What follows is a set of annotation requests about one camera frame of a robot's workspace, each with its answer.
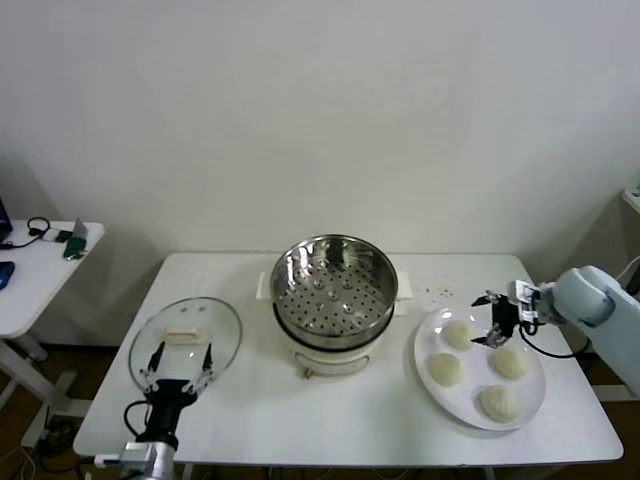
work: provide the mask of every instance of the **laptop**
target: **laptop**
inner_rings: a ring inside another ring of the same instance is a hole
[[[0,242],[3,242],[12,231],[11,220],[9,220],[9,215],[7,215],[7,211],[4,209],[2,199],[0,198]]]

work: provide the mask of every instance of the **dough ball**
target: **dough ball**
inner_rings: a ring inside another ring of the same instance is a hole
[[[429,360],[429,373],[443,387],[452,387],[464,380],[460,360],[450,353],[436,353]]]
[[[444,329],[444,338],[456,350],[469,350],[473,347],[472,338],[479,337],[471,322],[452,320]]]
[[[487,415],[497,422],[507,423],[520,415],[518,398],[501,385],[485,388],[480,394],[480,403]]]
[[[529,361],[523,352],[502,347],[493,353],[493,369],[503,377],[517,380],[529,370]]]

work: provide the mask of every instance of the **table leg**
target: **table leg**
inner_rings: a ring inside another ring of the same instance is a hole
[[[0,368],[20,385],[53,408],[64,409],[70,400],[58,390],[29,362],[14,352],[6,343],[0,341]]]
[[[40,346],[38,342],[29,334],[24,334],[18,338],[14,338],[13,342],[17,343],[27,354],[37,360],[38,362],[44,362],[47,359],[47,352]]]
[[[31,363],[31,361],[32,361],[31,358],[27,358],[27,362]],[[2,390],[2,393],[0,393],[0,410],[2,410],[4,406],[7,404],[7,402],[11,398],[11,395],[13,395],[13,392],[16,390],[17,386],[18,386],[18,382],[16,382],[12,378],[7,384],[7,386],[4,387],[4,390]]]
[[[49,419],[55,415],[83,418],[89,411],[91,400],[78,400],[66,395],[76,378],[76,372],[63,372],[53,385],[31,366],[30,359],[22,359],[2,341],[0,341],[0,369],[12,378],[12,382],[19,383],[43,402],[40,411],[22,437],[24,447],[36,446],[45,427],[47,410],[49,410]],[[5,396],[3,391],[1,397],[6,401],[11,392]]]
[[[182,471],[182,480],[191,480],[193,474],[193,463],[185,463],[184,470]]]
[[[493,471],[493,468],[484,467],[482,470],[484,473],[484,480],[496,480],[496,474]]]

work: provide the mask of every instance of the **white plate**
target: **white plate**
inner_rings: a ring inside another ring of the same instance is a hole
[[[431,313],[420,325],[416,333],[414,358],[418,374],[429,393],[449,413],[476,427],[487,430],[513,430],[531,420],[542,405],[545,394],[545,379],[538,354],[527,346],[520,337],[514,336],[506,346],[524,352],[529,359],[528,372],[518,380],[507,380],[495,372],[489,360],[495,351],[474,345],[461,352],[451,347],[442,332],[452,320],[471,321],[478,330],[478,336],[485,335],[491,326],[491,307],[452,307]],[[436,383],[428,370],[431,355],[452,353],[460,359],[464,369],[464,382],[453,387],[443,387]],[[485,387],[504,385],[518,397],[521,414],[508,423],[491,419],[482,409],[479,394]]]

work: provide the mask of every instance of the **glass lid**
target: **glass lid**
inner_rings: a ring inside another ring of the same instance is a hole
[[[145,392],[160,379],[189,380],[200,392],[224,372],[236,356],[242,324],[222,300],[181,300],[158,312],[138,332],[129,351],[129,372]]]

